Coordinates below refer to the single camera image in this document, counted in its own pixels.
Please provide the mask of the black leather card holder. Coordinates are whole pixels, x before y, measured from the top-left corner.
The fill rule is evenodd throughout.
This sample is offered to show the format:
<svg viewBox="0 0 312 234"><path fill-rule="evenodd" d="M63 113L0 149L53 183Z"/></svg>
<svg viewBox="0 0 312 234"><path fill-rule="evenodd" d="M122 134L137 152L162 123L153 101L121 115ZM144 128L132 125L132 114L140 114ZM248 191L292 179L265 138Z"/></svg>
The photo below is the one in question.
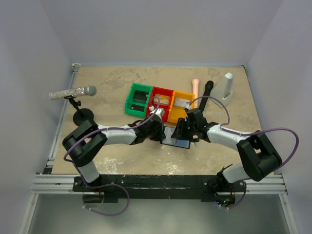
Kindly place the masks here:
<svg viewBox="0 0 312 234"><path fill-rule="evenodd" d="M166 126L164 128L165 139L162 140L160 143L167 146L190 149L192 143L189 140L172 138L174 130L175 129L173 127Z"/></svg>

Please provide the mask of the grey credit card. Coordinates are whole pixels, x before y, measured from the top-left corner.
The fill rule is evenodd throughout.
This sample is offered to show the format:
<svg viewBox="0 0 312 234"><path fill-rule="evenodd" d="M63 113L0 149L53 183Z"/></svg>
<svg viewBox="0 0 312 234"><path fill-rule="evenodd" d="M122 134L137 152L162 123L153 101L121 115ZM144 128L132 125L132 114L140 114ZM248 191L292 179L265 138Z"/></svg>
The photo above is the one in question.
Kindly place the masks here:
<svg viewBox="0 0 312 234"><path fill-rule="evenodd" d="M131 110L138 111L138 112L144 112L145 107L141 106L141 105L137 105L137 104L132 104Z"/></svg>

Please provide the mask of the yellow plastic bin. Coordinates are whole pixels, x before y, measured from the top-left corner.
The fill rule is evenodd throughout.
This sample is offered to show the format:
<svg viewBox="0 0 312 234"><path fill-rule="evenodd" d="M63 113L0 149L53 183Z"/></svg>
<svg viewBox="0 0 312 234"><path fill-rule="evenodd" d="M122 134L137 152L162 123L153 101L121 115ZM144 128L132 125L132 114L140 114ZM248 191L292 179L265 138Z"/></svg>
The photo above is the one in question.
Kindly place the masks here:
<svg viewBox="0 0 312 234"><path fill-rule="evenodd" d="M186 117L186 112L184 109L176 108L174 106L175 98L184 98L184 99L188 99L190 101L193 101L194 100L194 94L174 90L173 100L172 100L172 104L171 104L171 111L169 112L169 117L168 117L167 122L170 124L176 125L179 118L185 118Z"/></svg>

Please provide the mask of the red plastic bin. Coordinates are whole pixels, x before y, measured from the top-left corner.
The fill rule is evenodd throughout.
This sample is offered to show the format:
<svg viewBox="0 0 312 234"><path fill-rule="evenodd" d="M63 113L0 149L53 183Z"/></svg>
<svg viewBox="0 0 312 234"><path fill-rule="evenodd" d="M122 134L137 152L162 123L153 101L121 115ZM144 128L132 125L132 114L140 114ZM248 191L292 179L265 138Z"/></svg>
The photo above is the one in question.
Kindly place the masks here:
<svg viewBox="0 0 312 234"><path fill-rule="evenodd" d="M165 89L165 88L154 86L152 88L150 99L147 105L146 116L148 116L148 114L151 112L149 107L153 106L154 108L156 108L158 101L160 101L160 108L163 108L164 110L164 115L162 117L162 120L164 122L167 122L168 117L169 117L169 112L171 111L173 94L174 94L174 91L171 89Z"/></svg>

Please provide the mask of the green plastic bin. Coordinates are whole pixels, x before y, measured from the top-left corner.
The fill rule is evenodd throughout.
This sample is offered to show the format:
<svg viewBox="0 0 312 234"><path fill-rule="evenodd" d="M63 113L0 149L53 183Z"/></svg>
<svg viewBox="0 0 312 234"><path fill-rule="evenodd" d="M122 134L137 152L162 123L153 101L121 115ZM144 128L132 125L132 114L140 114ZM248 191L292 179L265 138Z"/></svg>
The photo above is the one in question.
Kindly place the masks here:
<svg viewBox="0 0 312 234"><path fill-rule="evenodd" d="M130 88L129 94L126 98L126 101L125 101L125 110L124 110L125 114L137 116L137 117L142 117L142 118L146 117L146 109L147 109L147 105L148 105L148 101L150 98L152 88L153 87L150 85L133 83L131 88ZM133 95L134 95L135 90L141 90L141 91L149 92L148 99L146 100L145 103L139 103L139 102L133 101ZM138 111L131 110L132 104L144 106L145 107L144 112L138 112Z"/></svg>

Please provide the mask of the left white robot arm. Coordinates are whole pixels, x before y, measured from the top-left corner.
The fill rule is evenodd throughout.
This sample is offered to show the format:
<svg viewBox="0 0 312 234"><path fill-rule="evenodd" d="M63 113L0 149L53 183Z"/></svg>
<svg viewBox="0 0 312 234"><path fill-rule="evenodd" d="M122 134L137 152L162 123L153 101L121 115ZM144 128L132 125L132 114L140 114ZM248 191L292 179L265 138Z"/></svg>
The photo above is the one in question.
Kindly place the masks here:
<svg viewBox="0 0 312 234"><path fill-rule="evenodd" d="M62 142L66 156L70 156L77 171L84 178L84 186L96 191L101 186L100 174L93 159L106 145L136 145L145 139L162 141L165 138L161 114L150 114L140 124L122 127L98 125L94 120L86 120Z"/></svg>

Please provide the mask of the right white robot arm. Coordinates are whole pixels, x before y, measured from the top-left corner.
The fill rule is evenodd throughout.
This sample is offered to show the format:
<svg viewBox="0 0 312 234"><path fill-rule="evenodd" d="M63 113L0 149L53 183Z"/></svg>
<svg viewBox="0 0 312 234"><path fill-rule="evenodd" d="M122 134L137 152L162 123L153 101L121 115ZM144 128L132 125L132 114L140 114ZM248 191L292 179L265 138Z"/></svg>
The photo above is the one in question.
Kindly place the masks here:
<svg viewBox="0 0 312 234"><path fill-rule="evenodd" d="M238 152L241 162L222 169L217 176L218 188L228 191L240 180L261 181L282 165L282 159L264 133L239 133L222 128L217 122L208 122L200 109L186 112L179 118L171 138L217 143Z"/></svg>

